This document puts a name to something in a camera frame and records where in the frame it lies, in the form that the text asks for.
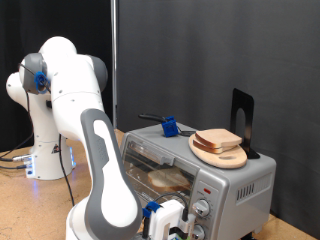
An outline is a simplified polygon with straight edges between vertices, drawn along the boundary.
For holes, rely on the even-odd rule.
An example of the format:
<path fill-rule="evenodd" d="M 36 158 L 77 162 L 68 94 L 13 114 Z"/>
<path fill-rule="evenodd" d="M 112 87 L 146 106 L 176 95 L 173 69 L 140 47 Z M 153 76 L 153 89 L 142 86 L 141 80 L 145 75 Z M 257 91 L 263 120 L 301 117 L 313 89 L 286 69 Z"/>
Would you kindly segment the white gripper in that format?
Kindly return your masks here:
<path fill-rule="evenodd" d="M 157 211 L 151 213 L 150 240 L 174 240 L 183 209 L 184 206 L 177 200 L 161 203 Z"/>

